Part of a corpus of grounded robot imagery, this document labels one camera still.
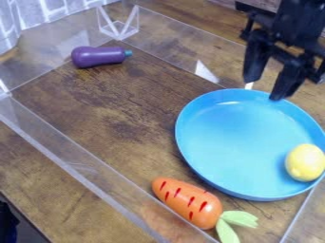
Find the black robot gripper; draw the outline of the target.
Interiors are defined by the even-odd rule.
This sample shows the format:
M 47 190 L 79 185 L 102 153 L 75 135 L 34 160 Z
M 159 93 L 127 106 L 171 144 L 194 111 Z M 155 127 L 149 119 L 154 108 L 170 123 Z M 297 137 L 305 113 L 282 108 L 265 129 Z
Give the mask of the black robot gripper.
M 244 81 L 258 81 L 270 57 L 282 65 L 269 99 L 290 97 L 306 79 L 318 83 L 325 73 L 325 0 L 281 0 L 273 19 L 248 14 L 239 38 L 246 41 Z

